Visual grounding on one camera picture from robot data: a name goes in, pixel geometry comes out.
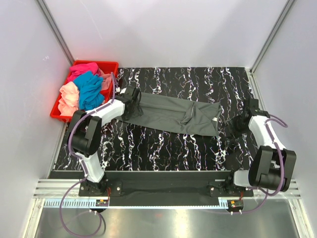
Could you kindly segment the grey t shirt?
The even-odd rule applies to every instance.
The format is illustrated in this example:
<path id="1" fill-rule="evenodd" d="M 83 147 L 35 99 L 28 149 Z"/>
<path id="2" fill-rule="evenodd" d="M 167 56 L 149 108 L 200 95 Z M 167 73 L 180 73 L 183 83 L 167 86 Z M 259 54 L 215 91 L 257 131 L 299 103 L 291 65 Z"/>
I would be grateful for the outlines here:
<path id="1" fill-rule="evenodd" d="M 163 95 L 142 93 L 142 115 L 127 123 L 166 132 L 218 136 L 220 103 L 204 103 Z"/>

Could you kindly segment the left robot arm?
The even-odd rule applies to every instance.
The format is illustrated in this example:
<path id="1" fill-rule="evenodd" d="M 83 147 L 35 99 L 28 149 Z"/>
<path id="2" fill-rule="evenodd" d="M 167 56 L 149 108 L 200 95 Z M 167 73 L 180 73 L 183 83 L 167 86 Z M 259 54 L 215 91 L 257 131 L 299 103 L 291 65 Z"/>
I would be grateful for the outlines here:
<path id="1" fill-rule="evenodd" d="M 66 143 L 70 154 L 82 165 L 84 180 L 80 182 L 79 196 L 110 195 L 113 183 L 108 183 L 98 157 L 102 127 L 115 118 L 127 122 L 141 116 L 141 91 L 128 86 L 111 101 L 91 111 L 76 111 L 71 119 Z"/>

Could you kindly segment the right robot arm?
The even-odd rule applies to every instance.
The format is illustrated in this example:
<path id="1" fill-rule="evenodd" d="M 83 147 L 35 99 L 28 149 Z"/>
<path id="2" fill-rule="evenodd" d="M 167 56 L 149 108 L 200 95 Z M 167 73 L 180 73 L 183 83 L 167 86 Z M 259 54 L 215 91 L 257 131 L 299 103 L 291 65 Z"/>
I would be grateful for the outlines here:
<path id="1" fill-rule="evenodd" d="M 243 188 L 258 188 L 268 196 L 288 190 L 297 155 L 280 142 L 272 122 L 287 128 L 283 120 L 261 110 L 257 99 L 245 100 L 242 113 L 225 122 L 224 134 L 228 142 L 250 132 L 258 146 L 250 168 L 232 172 L 227 179 L 225 191 L 229 196 L 237 196 Z"/>

